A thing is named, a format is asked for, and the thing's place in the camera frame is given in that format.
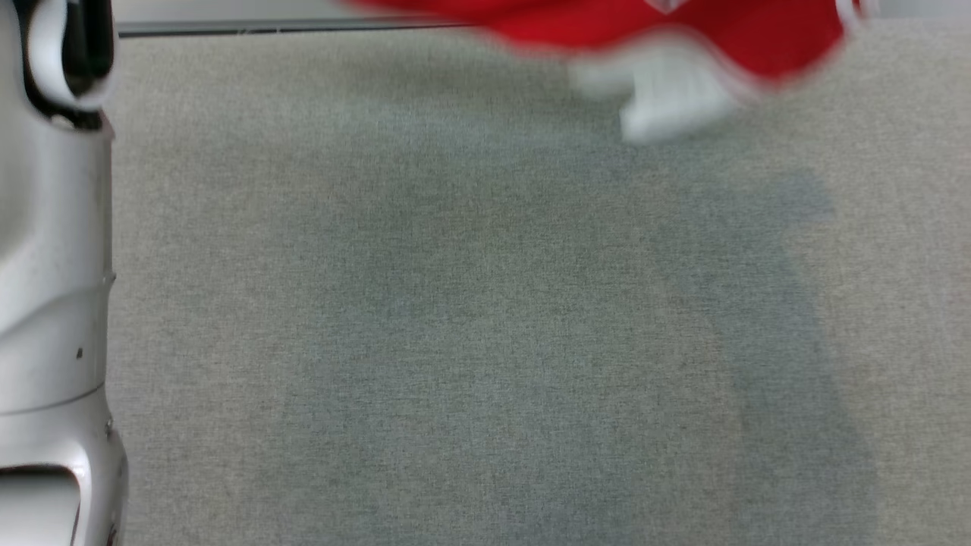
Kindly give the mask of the grey fabric covered table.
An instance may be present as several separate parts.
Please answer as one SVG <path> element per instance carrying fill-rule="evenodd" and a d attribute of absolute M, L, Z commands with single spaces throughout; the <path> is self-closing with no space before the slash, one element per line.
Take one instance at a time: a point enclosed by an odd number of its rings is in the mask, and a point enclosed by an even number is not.
<path fill-rule="evenodd" d="M 125 546 L 971 546 L 971 21 L 628 146 L 465 33 L 128 39 Z"/>

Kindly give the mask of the red shorts with white trim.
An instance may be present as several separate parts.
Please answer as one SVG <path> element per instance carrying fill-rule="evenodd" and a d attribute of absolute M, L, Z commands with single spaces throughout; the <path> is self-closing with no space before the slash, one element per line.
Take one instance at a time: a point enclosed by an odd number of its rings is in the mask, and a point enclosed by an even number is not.
<path fill-rule="evenodd" d="M 878 0 L 344 0 L 474 27 L 564 61 L 587 96 L 625 96 L 624 139 L 680 137 L 812 75 Z"/>

